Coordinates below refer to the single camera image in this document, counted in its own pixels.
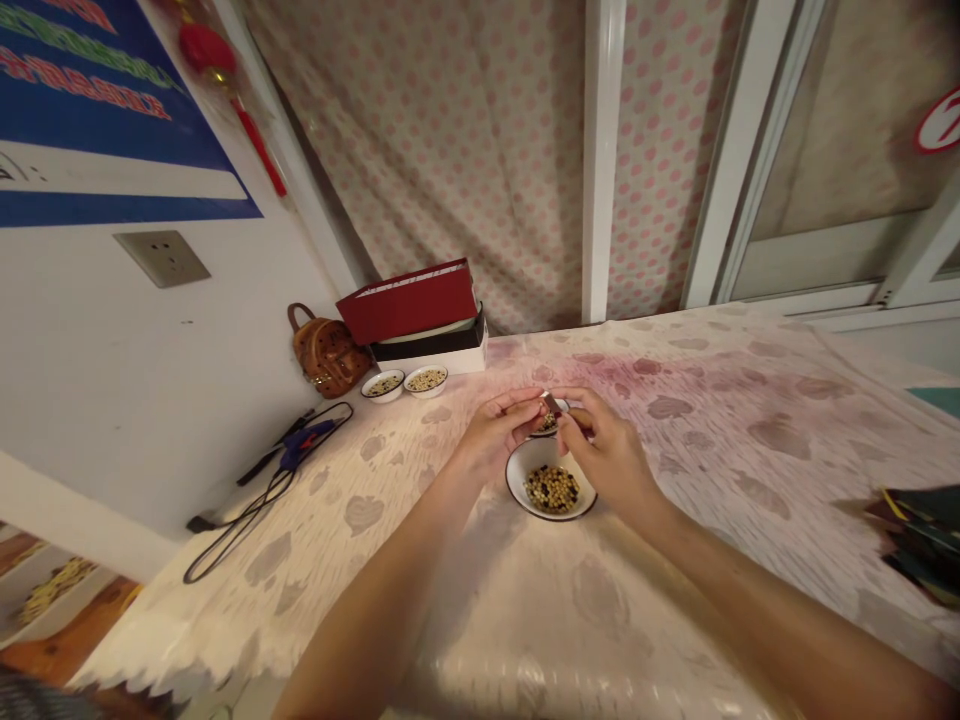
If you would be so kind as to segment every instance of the small bowl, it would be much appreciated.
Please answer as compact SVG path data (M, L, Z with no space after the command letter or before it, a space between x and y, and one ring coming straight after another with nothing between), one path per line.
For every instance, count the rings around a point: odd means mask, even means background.
M443 370L444 377L440 381L439 385L434 385L429 390L414 390L410 387L410 383L419 375L422 375L427 370ZM432 397L436 397L444 390L447 389L447 380L450 379L450 373L447 372L447 369L443 365L424 365L422 368L417 368L412 373L407 375L407 379L403 381L403 386L407 389L407 392L412 393L417 400L429 400Z
M376 403L377 405L393 402L398 397L403 395L403 379L405 375L406 373L404 373L403 370L386 370L379 375L374 375L363 384L362 388L360 388L360 394L370 402ZM370 391L373 389L373 386L376 385L380 380L385 380L388 377L399 378L400 384L390 392L386 392L383 395L371 395Z
M573 510L562 515L551 515L530 502L527 497L527 491L523 484L527 481L527 476L532 470L538 467L562 467L571 473L580 486L579 497L573 506ZM567 453L566 457L560 457L560 451L557 449L557 441L553 438L531 438L524 443L520 443L516 450L507 460L507 489L513 495L513 499L531 515L536 515L544 520L551 522L565 522L575 520L581 515L585 515L593 504L597 501L597 491L587 482L583 470L573 459L572 453Z
M568 403L566 400L561 400L560 398L556 398L556 401L557 401L557 405L560 406L561 410L563 410L564 412L570 412L570 403ZM553 435L556 435L557 430L559 429L560 429L560 426L555 425L552 430L543 430L535 433L530 433L530 437L551 437Z

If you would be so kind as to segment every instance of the tablecloth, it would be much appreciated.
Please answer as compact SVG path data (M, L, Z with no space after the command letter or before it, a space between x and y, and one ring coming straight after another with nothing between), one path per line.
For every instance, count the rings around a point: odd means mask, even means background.
M957 482L960 423L903 389L956 378L742 304L492 339L488 360L429 401L352 395L354 419L227 562L184 586L209 536L187 543L74 684L186 697L231 674L289 675L477 405L528 385L592 386L636 424L664 492L698 522L921 665L944 674L956 661L960 620L881 562L881 535L860 513L880 486ZM550 523L495 478L443 570L397 706L441 717L783 713L736 644L602 498Z

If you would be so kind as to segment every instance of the hand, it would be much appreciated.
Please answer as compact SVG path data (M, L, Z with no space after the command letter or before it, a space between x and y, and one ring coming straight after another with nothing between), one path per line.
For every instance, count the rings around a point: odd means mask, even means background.
M664 511L674 508L653 479L636 428L593 390L555 388L551 392L584 406L560 416L560 454L566 455L569 449L600 497L642 536ZM592 444L588 435L594 439Z
M542 394L542 388L521 388L481 405L447 466L476 478L480 486L502 475L510 453L543 422L547 410L538 399Z

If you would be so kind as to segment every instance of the white box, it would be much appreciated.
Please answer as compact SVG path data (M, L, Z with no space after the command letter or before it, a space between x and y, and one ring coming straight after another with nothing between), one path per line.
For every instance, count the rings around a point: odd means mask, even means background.
M487 369L487 341L489 339L490 331L484 325L483 340L480 342L480 347L456 350L451 353L439 353L438 355L421 355L404 358L403 360L384 360L378 362L377 366L381 372L384 370L403 370L407 374L422 368L424 365L443 365L450 375L481 372Z

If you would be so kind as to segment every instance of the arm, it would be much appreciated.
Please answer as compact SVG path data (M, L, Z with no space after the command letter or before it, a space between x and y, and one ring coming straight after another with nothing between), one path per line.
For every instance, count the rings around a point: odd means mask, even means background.
M514 390L480 407L433 483L320 623L274 720L380 716L406 671L441 562L487 480L541 422L541 392Z
M956 693L866 631L718 540L660 492L633 425L596 393L560 421L567 448L597 492L720 611L770 680L811 720L953 718ZM584 431L594 435L587 441Z

